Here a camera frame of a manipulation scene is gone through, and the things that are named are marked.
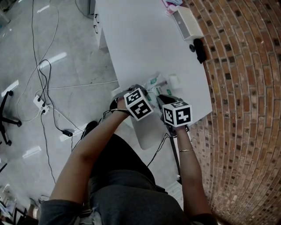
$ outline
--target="white table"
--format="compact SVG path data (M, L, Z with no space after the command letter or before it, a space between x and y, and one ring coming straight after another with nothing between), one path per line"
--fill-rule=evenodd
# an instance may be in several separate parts
M161 0L97 0L101 43L108 47L122 90L158 72L176 74L181 88L173 95L192 105L196 122L212 111L205 70L189 49L193 41L183 40L165 9ZM142 149L159 145L166 127L156 113L132 122Z

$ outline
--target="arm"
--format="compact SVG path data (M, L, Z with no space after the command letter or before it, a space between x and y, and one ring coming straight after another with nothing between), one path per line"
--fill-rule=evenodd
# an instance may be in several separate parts
M176 129L179 150L193 149L185 127ZM202 185L202 172L194 151L180 152L184 212L188 217L212 214Z
M125 101L118 102L125 109ZM114 111L102 124L83 138L71 153L58 177L50 200L68 200L83 203L92 167L117 127L128 117L125 112Z

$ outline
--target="white box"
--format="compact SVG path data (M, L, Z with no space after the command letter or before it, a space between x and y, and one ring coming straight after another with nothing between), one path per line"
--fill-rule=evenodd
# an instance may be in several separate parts
M190 8L178 6L177 11L173 14L173 18L184 40L194 40L203 37L203 32Z
M163 105L164 121L173 127L187 125L193 122L192 106L184 101Z
M126 108L130 111L132 116L137 120L141 120L153 113L153 109L148 103L145 95L140 88L131 93L124 95Z

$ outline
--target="office chair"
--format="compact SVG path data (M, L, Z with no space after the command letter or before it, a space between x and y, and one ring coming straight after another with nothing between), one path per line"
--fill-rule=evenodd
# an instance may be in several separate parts
M3 124L2 124L2 122L15 124L15 125L17 125L18 127L20 127L20 126L22 125L22 123L21 123L20 120L19 120L18 122L15 122L15 121L13 121L13 120L10 120L10 119L7 119L7 118L3 117L3 115L2 115L2 114L3 114L3 109L4 109L4 106L5 106L6 99L7 99L8 95L9 95L9 96L13 96L13 94L14 94L14 93L13 93L12 91L7 91L7 93L5 94L5 97L4 97L3 101L2 101L2 104L1 104L1 106L0 106L0 122L1 122L1 124L0 124L0 130L1 130L1 134L2 134L2 136L3 136L4 142L6 143L6 145L9 145L9 146L12 145L12 142L11 142L10 140L7 141L6 136L5 136L6 131L5 131L5 128L4 128Z

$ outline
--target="cable connector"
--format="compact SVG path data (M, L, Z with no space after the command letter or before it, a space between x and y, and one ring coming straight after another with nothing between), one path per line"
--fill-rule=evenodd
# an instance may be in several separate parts
M71 133L70 131L68 130L62 130L62 133L66 136L69 136L69 137L72 137L73 136L73 133Z

